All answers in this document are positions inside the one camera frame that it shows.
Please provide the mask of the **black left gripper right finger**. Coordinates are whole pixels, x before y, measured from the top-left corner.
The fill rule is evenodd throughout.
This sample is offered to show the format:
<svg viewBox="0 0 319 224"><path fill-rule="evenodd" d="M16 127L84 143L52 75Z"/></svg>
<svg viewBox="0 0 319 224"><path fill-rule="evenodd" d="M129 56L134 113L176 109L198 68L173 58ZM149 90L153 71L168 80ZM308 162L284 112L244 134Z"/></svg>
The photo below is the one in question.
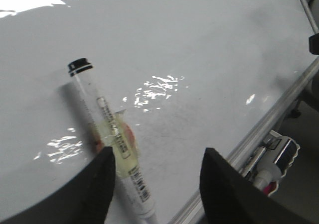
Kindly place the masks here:
<svg viewBox="0 0 319 224"><path fill-rule="evenodd" d="M210 224L309 223L255 188L214 148L205 150L199 191Z"/></svg>

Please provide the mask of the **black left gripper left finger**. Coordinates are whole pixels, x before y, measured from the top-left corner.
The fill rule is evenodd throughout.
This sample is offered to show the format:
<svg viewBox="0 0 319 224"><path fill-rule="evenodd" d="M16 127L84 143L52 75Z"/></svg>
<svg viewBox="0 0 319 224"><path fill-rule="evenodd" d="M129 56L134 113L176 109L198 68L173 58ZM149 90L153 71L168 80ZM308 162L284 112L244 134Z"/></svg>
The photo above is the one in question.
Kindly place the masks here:
<svg viewBox="0 0 319 224"><path fill-rule="evenodd" d="M115 188L113 149L104 147L72 180L4 224L102 224Z"/></svg>

